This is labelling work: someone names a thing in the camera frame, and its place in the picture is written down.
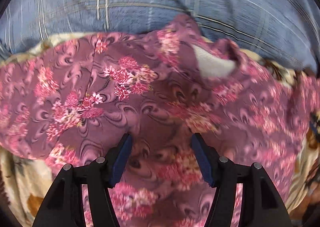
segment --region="floral blanket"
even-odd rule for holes
[[[227,72],[204,76],[206,53]],[[104,155],[129,132],[132,154],[110,190],[120,224],[203,226],[214,190],[189,148],[193,132],[235,163],[262,163],[283,199],[290,194],[319,84],[275,71],[232,41],[206,42],[185,15],[146,35],[86,35],[1,68],[0,144],[16,156],[44,160],[56,175],[65,163]],[[233,226],[240,204],[241,185]]]

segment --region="blue gripper pad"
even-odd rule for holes
[[[318,134],[316,127],[313,125],[313,123],[311,121],[309,122],[309,126],[314,134]]]
[[[201,146],[199,139],[195,134],[192,135],[191,138],[191,148],[195,153],[198,165],[200,167],[200,171],[202,173],[202,177],[204,181],[206,181],[210,186],[214,185],[214,179],[212,177],[212,167],[210,162]]]
[[[131,154],[132,150],[132,137],[130,135],[127,136],[127,139],[124,141],[121,150],[115,160],[115,163],[112,167],[112,176],[109,179],[109,184],[111,186],[115,186],[118,182],[120,182],[125,165],[127,164],[128,158]]]

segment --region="brown pattern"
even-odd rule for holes
[[[265,61],[265,65],[264,67],[266,67],[268,70],[271,69],[271,75],[278,81],[282,81],[283,77],[280,71],[280,68],[277,67],[276,65],[274,65],[272,63],[272,61],[268,60],[268,59],[264,59]]]
[[[313,133],[313,131],[309,128],[307,134],[306,134],[306,139],[307,139],[307,142],[309,144],[309,147],[311,149],[317,149],[318,146],[319,146],[319,142],[316,140],[316,136],[315,134]]]
[[[42,197],[33,196],[32,194],[29,196],[27,200],[27,205],[33,217],[36,217],[42,201]]]

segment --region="blue plaid fabric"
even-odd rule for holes
[[[228,37],[286,67],[316,71],[313,0],[12,0],[0,20],[0,54],[6,59],[56,33],[160,29],[185,9],[213,41]]]

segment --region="metal pin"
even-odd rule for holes
[[[101,164],[101,163],[103,163],[105,160],[106,160],[106,159],[105,159],[103,156],[101,156],[101,157],[98,157],[98,158],[96,159],[96,162],[97,162],[98,164]]]
[[[71,165],[70,165],[70,164],[65,164],[65,165],[63,166],[63,169],[64,169],[65,171],[69,170],[70,168],[71,168]]]
[[[256,169],[261,169],[261,168],[262,168],[262,165],[261,165],[260,163],[258,163],[258,162],[255,162],[255,163],[253,164],[253,166],[254,166]]]
[[[221,156],[221,157],[219,157],[219,160],[220,160],[220,162],[222,162],[222,163],[226,163],[226,162],[228,162],[228,158],[227,158],[227,157],[225,157],[225,156]]]

